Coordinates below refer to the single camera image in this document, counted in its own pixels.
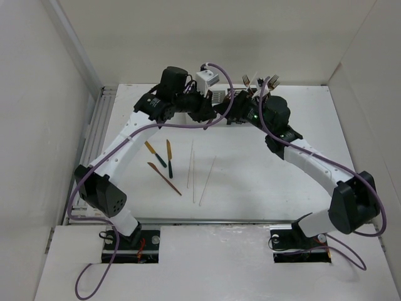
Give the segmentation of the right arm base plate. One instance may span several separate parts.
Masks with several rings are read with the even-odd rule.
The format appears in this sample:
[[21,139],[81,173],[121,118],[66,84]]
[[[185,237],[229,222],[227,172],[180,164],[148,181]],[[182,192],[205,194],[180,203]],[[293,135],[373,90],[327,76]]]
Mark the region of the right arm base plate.
[[306,237],[289,227],[272,227],[268,245],[275,263],[331,263],[327,237]]

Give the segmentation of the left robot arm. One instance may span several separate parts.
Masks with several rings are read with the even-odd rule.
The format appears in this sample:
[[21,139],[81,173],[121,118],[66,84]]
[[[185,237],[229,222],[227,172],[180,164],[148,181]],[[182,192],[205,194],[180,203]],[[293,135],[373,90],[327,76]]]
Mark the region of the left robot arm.
[[139,244],[142,227],[128,209],[127,195],[118,188],[123,173],[146,141],[174,114],[187,113],[195,122],[215,119],[209,89],[218,81],[218,74],[206,67],[192,77],[182,68],[168,66],[160,82],[136,102],[105,152],[89,166],[75,169],[80,198],[116,227],[118,240],[125,248]]

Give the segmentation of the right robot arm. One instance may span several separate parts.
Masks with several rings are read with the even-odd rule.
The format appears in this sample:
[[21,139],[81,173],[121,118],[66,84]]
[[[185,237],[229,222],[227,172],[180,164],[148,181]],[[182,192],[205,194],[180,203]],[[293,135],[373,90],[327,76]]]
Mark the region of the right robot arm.
[[292,222],[281,240],[285,248],[304,248],[320,234],[339,231],[350,234],[380,214],[375,183],[368,172],[352,174],[330,163],[289,125],[287,101],[270,96],[260,101],[249,92],[239,92],[226,118],[260,130],[268,129],[268,149],[301,169],[331,196],[329,208],[306,214]]

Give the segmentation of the black metal fork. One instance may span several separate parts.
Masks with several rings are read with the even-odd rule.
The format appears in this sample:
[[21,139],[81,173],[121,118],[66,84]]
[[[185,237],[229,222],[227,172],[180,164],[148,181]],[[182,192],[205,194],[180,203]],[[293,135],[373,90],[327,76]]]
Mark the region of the black metal fork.
[[279,76],[278,75],[273,75],[269,81],[268,81],[268,88],[270,91],[273,91],[279,84],[280,82],[278,81]]

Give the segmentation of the aluminium rail front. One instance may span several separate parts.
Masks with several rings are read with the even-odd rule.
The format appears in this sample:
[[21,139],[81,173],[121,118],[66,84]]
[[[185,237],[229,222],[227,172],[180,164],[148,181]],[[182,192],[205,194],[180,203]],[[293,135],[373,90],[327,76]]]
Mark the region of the aluminium rail front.
[[293,220],[280,219],[188,219],[188,218],[136,218],[141,224],[290,224]]

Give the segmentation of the rose gold metal fork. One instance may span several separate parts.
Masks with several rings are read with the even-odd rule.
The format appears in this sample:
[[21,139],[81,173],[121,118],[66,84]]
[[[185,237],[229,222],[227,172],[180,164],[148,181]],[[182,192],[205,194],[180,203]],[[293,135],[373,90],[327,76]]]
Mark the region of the rose gold metal fork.
[[246,88],[249,88],[251,85],[251,81],[247,75],[242,76],[242,82]]

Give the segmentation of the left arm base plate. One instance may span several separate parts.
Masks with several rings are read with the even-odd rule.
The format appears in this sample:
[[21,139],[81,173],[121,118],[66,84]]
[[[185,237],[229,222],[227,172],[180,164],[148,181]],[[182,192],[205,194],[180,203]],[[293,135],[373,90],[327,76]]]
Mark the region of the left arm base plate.
[[[103,240],[102,263],[109,263],[116,246],[117,237],[113,230],[99,232]],[[120,236],[117,254],[113,263],[154,264],[159,262],[160,230],[142,230],[140,238],[132,245]]]

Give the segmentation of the white chopstick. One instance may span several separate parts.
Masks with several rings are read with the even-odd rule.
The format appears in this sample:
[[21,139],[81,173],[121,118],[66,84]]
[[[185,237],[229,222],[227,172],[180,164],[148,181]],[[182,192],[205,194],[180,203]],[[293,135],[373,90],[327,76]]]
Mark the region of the white chopstick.
[[189,189],[190,171],[191,171],[193,153],[194,153],[194,140],[192,140],[192,142],[191,142],[191,148],[190,148],[189,168],[188,168],[188,173],[187,173],[187,189]]
[[195,204],[195,151],[192,151],[192,202]]
[[245,87],[247,88],[247,91],[248,91],[251,95],[254,94],[254,92],[253,92],[253,90],[252,90],[252,88],[251,88],[251,85],[254,84],[254,80],[256,79],[256,75],[257,75],[257,74],[258,74],[258,73],[256,72],[252,77],[249,77],[249,76],[247,76],[247,75],[244,75],[244,76],[243,76],[244,85],[245,85]]
[[208,186],[209,179],[210,179],[210,177],[211,177],[212,170],[213,170],[213,168],[214,168],[214,164],[215,164],[216,159],[217,159],[217,156],[214,157],[214,159],[213,159],[213,161],[212,161],[212,164],[211,164],[211,168],[210,168],[209,173],[208,173],[208,175],[207,175],[206,182],[205,182],[205,185],[204,185],[204,188],[203,188],[203,190],[202,190],[202,194],[201,194],[201,197],[200,197],[200,200],[199,200],[199,203],[198,203],[198,206],[199,206],[199,207],[202,206],[202,202],[203,202],[204,196],[205,196],[205,194],[206,194],[207,186]]

